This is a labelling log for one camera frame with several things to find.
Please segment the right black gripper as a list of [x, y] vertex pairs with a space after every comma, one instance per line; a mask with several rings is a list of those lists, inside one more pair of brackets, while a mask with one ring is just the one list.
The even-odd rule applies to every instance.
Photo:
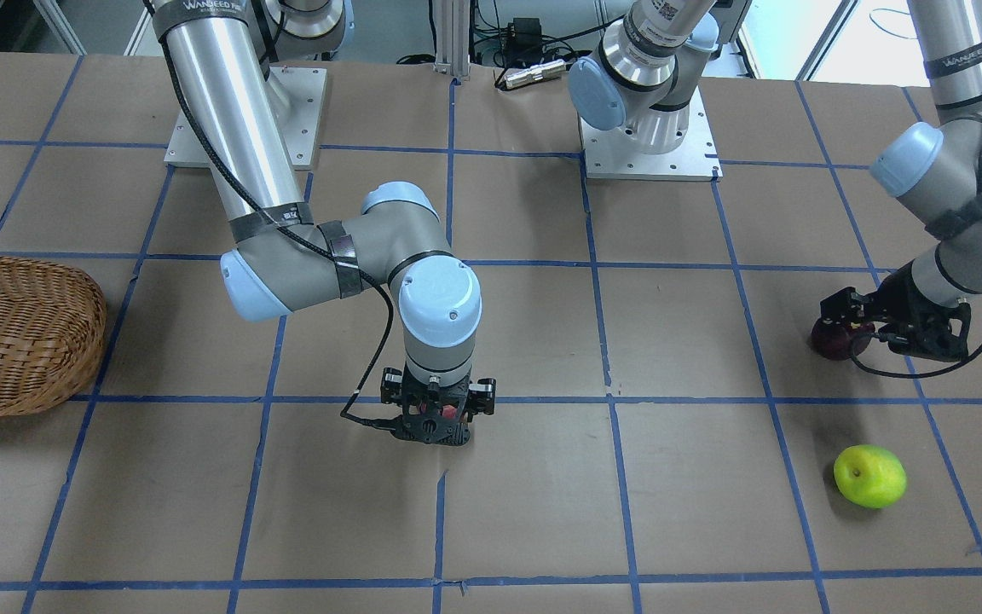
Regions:
[[[406, 442], [464, 446], [471, 432], [469, 424], [477, 414], [494, 414], [496, 380], [483, 378], [471, 382], [468, 376], [452, 385], [436, 379], [429, 384], [416, 380], [408, 369], [386, 367], [379, 384], [379, 400], [395, 404], [401, 415], [381, 420], [379, 427]], [[440, 416], [444, 405], [459, 409], [459, 420], [448, 422]]]

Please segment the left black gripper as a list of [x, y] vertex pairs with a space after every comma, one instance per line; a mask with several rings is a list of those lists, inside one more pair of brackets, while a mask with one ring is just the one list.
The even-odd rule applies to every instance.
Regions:
[[969, 304], [943, 306], [923, 296], [910, 264], [886, 277], [875, 292], [858, 294], [845, 287], [824, 298], [819, 318], [873, 322], [874, 334], [900, 355], [938, 362], [969, 356]]

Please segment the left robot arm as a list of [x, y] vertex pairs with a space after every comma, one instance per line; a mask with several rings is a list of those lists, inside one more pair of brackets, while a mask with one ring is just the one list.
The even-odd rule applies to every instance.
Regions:
[[[635, 1], [574, 62], [570, 97], [595, 130], [627, 136], [642, 154], [674, 150], [706, 55], [719, 32], [709, 1]], [[857, 361], [873, 339], [899, 355], [943, 362], [969, 349], [970, 299], [982, 294], [982, 1], [908, 4], [939, 123], [916, 122], [892, 141], [870, 175], [923, 222], [935, 248], [860, 294], [821, 302], [811, 333], [818, 355]]]

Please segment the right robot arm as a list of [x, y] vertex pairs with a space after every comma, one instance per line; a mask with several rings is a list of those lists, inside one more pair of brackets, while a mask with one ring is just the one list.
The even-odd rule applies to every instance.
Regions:
[[312, 304], [382, 296], [401, 320], [406, 361], [384, 370], [379, 399], [394, 419], [357, 417], [406, 442], [461, 446], [491, 415], [495, 380], [471, 381], [481, 285], [457, 259], [420, 187], [387, 182], [349, 220], [317, 224], [295, 183], [284, 128], [287, 93], [270, 60], [333, 50], [347, 1], [148, 1], [153, 31], [188, 128], [221, 190], [235, 249], [223, 283], [246, 320]]

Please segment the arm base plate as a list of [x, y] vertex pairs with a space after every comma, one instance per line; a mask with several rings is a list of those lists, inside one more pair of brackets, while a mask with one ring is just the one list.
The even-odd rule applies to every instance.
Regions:
[[[327, 70], [324, 67], [273, 67], [266, 87], [293, 170], [311, 171], [315, 166]], [[203, 170], [208, 166], [207, 156], [183, 113], [176, 117], [165, 163]]]
[[673, 112], [647, 109], [614, 130], [584, 119], [578, 125], [590, 179], [712, 182], [724, 175], [698, 87]]

